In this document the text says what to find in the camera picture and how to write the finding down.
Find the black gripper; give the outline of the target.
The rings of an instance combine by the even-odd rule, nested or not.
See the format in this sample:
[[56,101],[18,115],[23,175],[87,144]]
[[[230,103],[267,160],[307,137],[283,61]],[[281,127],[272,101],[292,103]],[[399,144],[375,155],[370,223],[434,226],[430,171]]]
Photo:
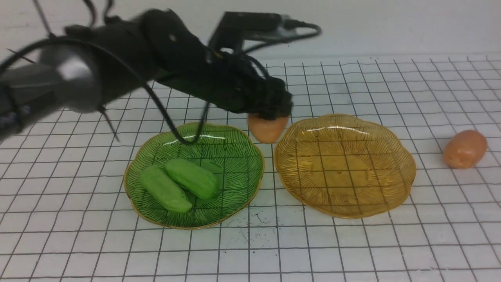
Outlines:
[[235,59],[222,53],[213,62],[188,70],[163,70],[156,81],[234,114],[255,114],[265,120],[288,117],[294,105],[286,83],[270,76],[247,54]]

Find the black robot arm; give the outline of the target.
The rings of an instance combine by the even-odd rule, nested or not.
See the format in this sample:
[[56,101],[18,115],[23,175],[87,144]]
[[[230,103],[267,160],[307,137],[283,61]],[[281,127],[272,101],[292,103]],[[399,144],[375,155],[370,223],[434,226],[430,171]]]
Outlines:
[[1,140],[66,108],[104,107],[150,81],[235,114],[287,117],[292,95],[283,80],[260,76],[247,54],[213,52],[174,11],[151,9],[97,28],[31,43],[1,61]]

